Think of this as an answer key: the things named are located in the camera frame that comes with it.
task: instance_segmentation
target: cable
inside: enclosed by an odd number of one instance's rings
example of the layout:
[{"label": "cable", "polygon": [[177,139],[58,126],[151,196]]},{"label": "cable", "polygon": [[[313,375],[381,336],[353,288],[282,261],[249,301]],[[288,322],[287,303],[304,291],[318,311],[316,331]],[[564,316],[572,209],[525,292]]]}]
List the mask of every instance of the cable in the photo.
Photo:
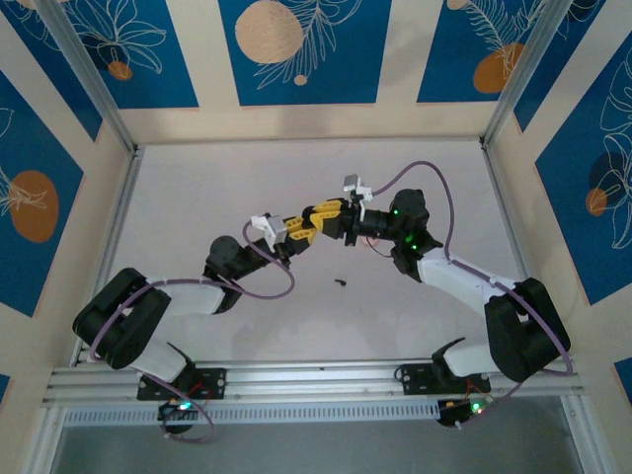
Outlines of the cable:
[{"label": "cable", "polygon": [[[445,246],[443,247],[445,257],[448,259],[448,261],[455,264],[460,269],[463,269],[464,271],[486,281],[491,286],[496,286],[497,288],[504,291],[506,294],[511,296],[520,306],[522,306],[526,310],[526,312],[529,314],[529,316],[531,316],[540,325],[540,327],[549,337],[549,339],[555,346],[555,349],[560,353],[562,360],[566,364],[566,371],[542,369],[543,372],[551,373],[555,375],[561,375],[561,376],[573,375],[573,364],[571,363],[571,358],[569,357],[568,352],[564,349],[564,346],[562,345],[559,338],[555,335],[553,330],[549,327],[548,324],[546,324],[546,321],[542,319],[542,317],[537,313],[537,311],[535,311],[535,309],[533,309],[520,295],[515,293],[515,291],[507,288],[502,283],[499,283],[497,281],[492,281],[490,276],[487,276],[484,273],[470,267],[469,265],[464,264],[462,262],[458,262],[451,258],[449,249],[450,249],[450,244],[452,242],[452,236],[454,234],[454,221],[455,221],[454,201],[452,199],[452,192],[450,191],[450,188],[449,188],[449,185],[447,184],[447,180],[445,179],[445,176],[434,163],[431,163],[430,161],[414,161],[413,163],[406,166],[402,171],[400,171],[395,176],[395,178],[393,178],[389,183],[387,183],[385,186],[383,186],[379,190],[373,192],[373,196],[374,197],[379,196],[382,193],[388,191],[406,173],[408,173],[412,168],[415,168],[416,166],[428,166],[429,168],[432,168],[434,172],[438,175],[439,179],[441,180],[441,183],[443,184],[443,189],[445,190],[445,196],[447,197],[447,205],[449,207],[449,212],[450,212],[450,222],[449,222],[449,227],[447,231],[447,237],[445,238]],[[508,399],[509,397],[514,395],[515,392],[517,392],[521,386],[522,386],[521,383],[517,384],[512,390],[510,390],[503,397],[498,399],[498,401],[500,402],[502,400]]]},{"label": "cable", "polygon": [[371,240],[370,239],[367,238],[366,239],[366,243],[373,250],[373,252],[375,252],[377,255],[380,255],[380,256],[384,257],[385,259],[392,259],[392,257],[390,255],[382,254],[379,250],[377,250],[375,247],[373,247],[373,244],[371,244]]},{"label": "cable", "polygon": [[[116,319],[122,314],[122,312],[125,310],[125,308],[130,306],[136,299],[138,299],[141,295],[143,295],[144,293],[149,291],[151,288],[158,288],[158,287],[161,287],[161,286],[168,286],[168,285],[174,285],[174,284],[207,284],[209,286],[218,286],[218,287],[224,287],[224,288],[228,288],[228,289],[233,289],[233,290],[238,291],[238,292],[240,292],[242,294],[245,294],[246,296],[250,296],[250,297],[256,298],[256,299],[263,299],[263,300],[279,299],[279,298],[283,298],[283,297],[289,295],[294,290],[294,286],[295,286],[294,275],[281,262],[278,262],[274,257],[271,257],[270,255],[268,255],[264,251],[260,250],[255,244],[253,244],[253,242],[248,237],[248,229],[251,227],[251,225],[252,224],[251,224],[250,221],[248,221],[248,222],[246,222],[244,224],[244,227],[242,229],[242,236],[244,237],[244,240],[250,246],[250,248],[253,249],[253,251],[255,251],[257,254],[259,254],[264,259],[268,260],[270,263],[275,264],[277,267],[279,267],[280,269],[282,269],[285,272],[285,274],[289,277],[289,288],[288,289],[286,289],[285,291],[283,291],[283,292],[281,292],[279,294],[263,295],[263,294],[253,293],[251,291],[248,291],[248,290],[246,290],[246,289],[244,289],[244,288],[242,288],[240,286],[236,286],[234,284],[221,282],[221,281],[213,281],[211,279],[199,279],[199,278],[174,278],[174,279],[166,279],[166,280],[162,280],[162,281],[154,281],[154,282],[151,282],[151,283],[147,283],[146,285],[141,287],[139,290],[134,292],[128,299],[126,299],[117,308],[117,310],[112,314],[110,319],[108,319],[108,321],[106,321],[106,324],[104,324],[103,327],[101,328],[101,330],[99,331],[99,333],[97,333],[97,336],[95,337],[94,341],[92,342],[92,345],[90,346],[90,358],[93,359],[93,360],[101,360],[101,357],[97,354],[97,347],[99,346],[99,344],[103,340],[103,337],[108,333],[110,328],[115,323]],[[165,437],[168,437],[169,439],[181,441],[181,442],[186,442],[186,443],[202,443],[202,442],[209,441],[212,438],[212,433],[213,433],[212,419],[210,418],[210,415],[204,410],[203,407],[201,407],[197,402],[192,400],[187,394],[181,392],[176,387],[171,385],[169,382],[167,382],[165,380],[162,380],[162,379],[156,377],[155,375],[152,375],[151,373],[146,373],[145,372],[144,374],[149,379],[151,379],[154,382],[156,382],[157,384],[163,386],[164,388],[166,388],[170,392],[174,393],[175,395],[178,395],[178,397],[190,402],[196,408],[196,410],[198,410],[206,418],[206,420],[208,421],[208,424],[210,426],[210,432],[209,432],[209,434],[206,434],[205,436],[198,437],[198,438],[183,438],[183,437],[179,437],[179,436],[173,436],[173,435],[167,433],[166,432],[166,428],[165,428],[165,426],[163,424],[162,429],[163,429],[163,432],[165,432]]]}]

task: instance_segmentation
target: beige wall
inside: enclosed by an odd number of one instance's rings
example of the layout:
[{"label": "beige wall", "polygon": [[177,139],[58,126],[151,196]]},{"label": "beige wall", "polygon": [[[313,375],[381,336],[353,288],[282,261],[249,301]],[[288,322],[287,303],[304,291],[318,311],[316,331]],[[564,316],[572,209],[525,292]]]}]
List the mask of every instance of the beige wall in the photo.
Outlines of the beige wall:
[{"label": "beige wall", "polygon": [[608,0],[592,28],[524,134],[510,120],[495,146],[493,159],[530,270],[542,278],[573,343],[576,369],[582,376],[599,422],[621,472],[632,466],[632,407],[613,363],[630,357],[632,286],[589,306],[568,248],[534,163],[612,54],[629,35],[632,3]]},{"label": "beige wall", "polygon": [[96,143],[0,15],[0,69],[84,172],[33,318],[0,303],[0,373],[11,376],[0,407],[0,470],[17,472],[50,370],[68,363],[71,323],[89,296],[110,215],[126,170],[125,154],[110,130]]},{"label": "beige wall", "polygon": [[167,0],[199,109],[126,110],[122,116],[140,143],[480,135],[495,102],[416,104],[443,1],[392,3],[375,105],[241,108],[217,1]]}]

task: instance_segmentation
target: black object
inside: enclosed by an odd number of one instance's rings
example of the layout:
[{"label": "black object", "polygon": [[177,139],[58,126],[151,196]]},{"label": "black object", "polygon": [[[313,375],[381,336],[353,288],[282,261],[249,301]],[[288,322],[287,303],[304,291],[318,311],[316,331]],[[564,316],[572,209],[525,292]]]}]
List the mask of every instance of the black object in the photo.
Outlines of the black object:
[{"label": "black object", "polygon": [[[568,351],[571,340],[544,285],[528,278],[514,291],[535,309]],[[492,359],[506,377],[523,382],[560,354],[537,321],[529,317],[520,322],[518,313],[526,311],[508,294],[494,296],[485,305]]]},{"label": "black object", "polygon": [[470,402],[459,402],[455,400],[439,400],[438,409],[441,418],[437,421],[440,425],[453,428],[457,423],[462,424],[469,421],[474,413]]},{"label": "black object", "polygon": [[189,408],[186,410],[182,410],[180,408],[180,403],[171,403],[167,402],[160,407],[158,407],[158,421],[163,422],[163,428],[165,431],[171,435],[181,435],[184,432],[187,432],[193,425],[170,425],[169,422],[181,422],[181,421],[192,421],[194,422],[199,417],[198,410],[195,408]]},{"label": "black object", "polygon": [[[147,279],[135,269],[123,269],[79,313],[72,330],[86,344],[92,345],[101,328]],[[171,298],[159,289],[150,288],[130,306],[131,312],[120,315],[105,334],[97,353],[113,369],[130,365],[145,350]]]},{"label": "black object", "polygon": [[433,363],[405,363],[398,367],[395,378],[401,382],[404,395],[465,395],[468,381],[482,392],[491,390],[489,380],[481,374],[441,378]]},{"label": "black object", "polygon": [[[289,267],[290,257],[306,249],[303,242],[296,242],[294,245],[294,241],[289,237],[283,243],[276,245],[274,252],[271,252],[265,239],[254,241],[253,245],[265,254],[281,261],[286,267]],[[210,245],[202,274],[213,281],[228,282],[234,286],[239,286],[236,280],[266,267],[269,263],[270,261],[259,255],[250,246],[242,247],[234,237],[223,235],[213,240]],[[215,314],[231,309],[242,295],[234,289],[223,288],[223,291],[224,298]]]},{"label": "black object", "polygon": [[[336,218],[323,222],[322,233],[332,239],[345,239],[346,246],[354,246],[358,236],[389,240],[395,243],[391,257],[400,273],[421,282],[417,261],[428,251],[442,247],[428,232],[430,213],[422,190],[401,190],[390,204],[390,210],[367,209],[360,221],[360,195],[351,193],[352,200],[338,199],[341,212]],[[313,206],[303,210],[304,221],[314,213]]]},{"label": "black object", "polygon": [[[171,385],[194,400],[223,400],[226,387],[225,368],[197,368],[194,362],[173,344],[167,343],[185,358],[185,368]],[[174,393],[143,375],[138,382],[138,400],[171,400]]]}]

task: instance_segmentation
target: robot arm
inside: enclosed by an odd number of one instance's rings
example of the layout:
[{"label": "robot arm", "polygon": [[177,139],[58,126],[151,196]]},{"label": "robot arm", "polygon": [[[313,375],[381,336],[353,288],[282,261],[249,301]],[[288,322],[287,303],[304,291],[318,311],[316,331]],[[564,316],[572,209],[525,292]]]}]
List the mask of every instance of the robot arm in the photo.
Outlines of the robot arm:
[{"label": "robot arm", "polygon": [[[238,287],[237,281],[270,262],[262,257],[262,252],[289,267],[290,258],[309,248],[318,232],[334,239],[344,238],[346,246],[355,245],[358,236],[393,242],[391,257],[400,273],[450,293],[485,319],[487,341],[458,340],[434,354],[438,378],[499,370],[522,382],[559,356],[535,321],[520,318],[526,312],[497,283],[528,301],[564,348],[570,347],[542,283],[533,278],[515,282],[492,276],[447,255],[443,245],[428,232],[430,214],[421,190],[398,192],[388,211],[364,207],[372,196],[357,176],[346,179],[346,191],[350,192],[350,200],[330,199],[305,208],[300,216],[285,220],[268,214],[253,217],[253,225],[263,230],[265,237],[252,246],[242,247],[230,236],[217,238],[210,247],[203,275],[232,288],[187,285],[172,301],[164,291],[152,287],[130,305],[126,317],[121,315],[106,332],[97,347],[98,354],[114,369],[133,366],[186,391],[199,379],[195,364],[168,343],[152,339],[158,323],[163,318],[185,314],[228,311],[241,296],[233,289]],[[79,314],[73,324],[74,332],[92,345],[119,305],[146,284],[146,278],[136,270],[121,271]]]}]

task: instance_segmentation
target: mounting plate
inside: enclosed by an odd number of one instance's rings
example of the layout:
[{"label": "mounting plate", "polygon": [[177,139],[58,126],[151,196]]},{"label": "mounting plate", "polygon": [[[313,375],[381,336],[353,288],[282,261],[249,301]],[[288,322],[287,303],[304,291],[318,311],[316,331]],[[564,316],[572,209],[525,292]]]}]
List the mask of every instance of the mounting plate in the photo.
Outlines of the mounting plate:
[{"label": "mounting plate", "polygon": [[[194,400],[223,400],[224,392],[226,389],[226,369],[225,368],[197,368],[196,379],[199,380],[200,387],[196,387],[197,384],[191,387],[188,395]],[[175,395],[158,385],[153,380],[145,377],[140,377],[138,383],[138,392],[136,399],[141,401],[169,401],[173,399]]]},{"label": "mounting plate", "polygon": [[481,392],[489,393],[492,389],[489,379],[484,379],[481,374],[439,380],[431,363],[402,364],[395,370],[395,378],[402,383],[404,395],[465,395],[468,380]]}]

